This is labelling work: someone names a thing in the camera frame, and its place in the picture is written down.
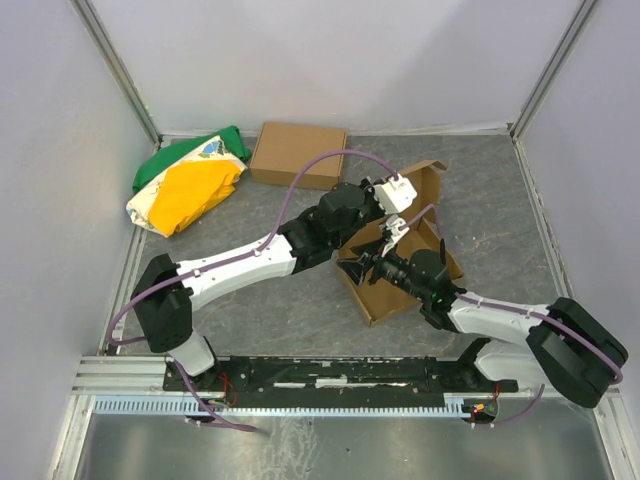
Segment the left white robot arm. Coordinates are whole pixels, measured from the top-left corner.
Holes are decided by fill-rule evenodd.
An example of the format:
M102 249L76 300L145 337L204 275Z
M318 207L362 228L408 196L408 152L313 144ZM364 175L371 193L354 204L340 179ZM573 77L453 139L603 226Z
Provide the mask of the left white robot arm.
M172 356L190 376L211 369L214 352L195 331L193 312L246 286L331 260L365 225L388 213L389 203L381 196L387 186L369 179L340 183L275 235L204 259L152 258L134 288L135 295L152 291L134 306L149 350Z

